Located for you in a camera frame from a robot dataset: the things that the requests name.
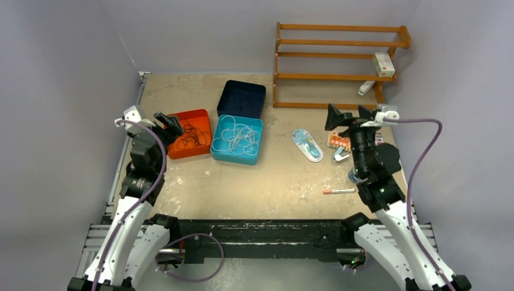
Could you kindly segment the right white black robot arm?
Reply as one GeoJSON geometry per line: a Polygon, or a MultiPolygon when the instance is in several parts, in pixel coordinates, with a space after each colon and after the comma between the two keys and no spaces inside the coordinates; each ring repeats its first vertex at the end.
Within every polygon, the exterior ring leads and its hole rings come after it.
{"type": "Polygon", "coordinates": [[[433,122],[437,135],[442,123],[433,118],[402,119],[395,106],[379,104],[370,110],[358,106],[358,115],[341,112],[328,105],[325,130],[338,127],[346,130],[338,135],[350,140],[353,169],[358,179],[357,192],[361,201],[376,215],[391,234],[386,240],[363,213],[344,220],[341,241],[360,246],[395,280],[401,290],[470,290],[472,284],[465,275],[457,275],[430,244],[413,217],[412,194],[403,193],[394,179],[400,172],[399,150],[392,144],[376,144],[376,132],[399,123],[433,122]]]}

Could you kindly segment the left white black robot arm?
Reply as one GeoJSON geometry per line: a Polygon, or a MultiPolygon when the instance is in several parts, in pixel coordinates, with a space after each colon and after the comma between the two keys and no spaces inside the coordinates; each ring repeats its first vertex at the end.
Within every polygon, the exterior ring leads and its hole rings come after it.
{"type": "Polygon", "coordinates": [[[115,120],[132,139],[118,207],[93,262],[70,280],[68,290],[136,290],[160,249],[180,242],[177,218],[159,214],[138,238],[164,184],[167,147],[184,133],[177,116],[158,112],[154,117],[155,122],[133,106],[115,120]]]}

